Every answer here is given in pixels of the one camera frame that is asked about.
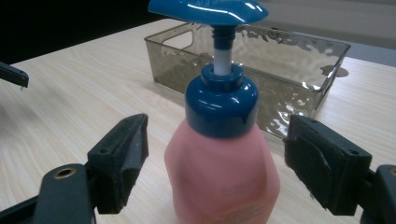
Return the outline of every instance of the blue pump head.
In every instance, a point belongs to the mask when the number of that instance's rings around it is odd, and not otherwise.
[[[235,29],[260,21],[268,11],[254,0],[151,0],[148,11],[213,27],[214,62],[186,90],[186,120],[198,133],[236,137],[256,122],[258,90],[232,64]]]

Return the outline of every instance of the white pump stem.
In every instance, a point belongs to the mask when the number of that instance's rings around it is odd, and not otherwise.
[[[215,59],[213,61],[213,73],[218,76],[231,74],[231,54],[230,49],[215,49]]]

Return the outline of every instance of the wooden table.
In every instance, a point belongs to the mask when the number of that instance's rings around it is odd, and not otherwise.
[[[164,20],[14,66],[29,88],[0,81],[0,210],[37,195],[42,176],[87,152],[121,119],[147,113],[149,157],[128,206],[98,223],[176,223],[163,152],[184,118],[183,95],[155,83],[144,37],[181,24]],[[345,58],[316,119],[373,154],[372,169],[396,163],[396,68]],[[281,178],[269,223],[359,223],[334,217],[285,165],[283,144],[263,133]]]

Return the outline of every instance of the pump nozzle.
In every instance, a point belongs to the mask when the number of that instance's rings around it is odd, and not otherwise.
[[[214,74],[230,75],[237,25],[260,21],[268,11],[254,0],[151,0],[148,11],[213,27]]]

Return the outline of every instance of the soap dispenser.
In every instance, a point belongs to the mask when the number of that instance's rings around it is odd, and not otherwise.
[[[186,118],[164,155],[178,222],[265,223],[279,176],[256,124],[258,90],[231,56],[237,25],[268,12],[251,0],[151,0],[148,10],[213,27],[214,62],[186,89]]]

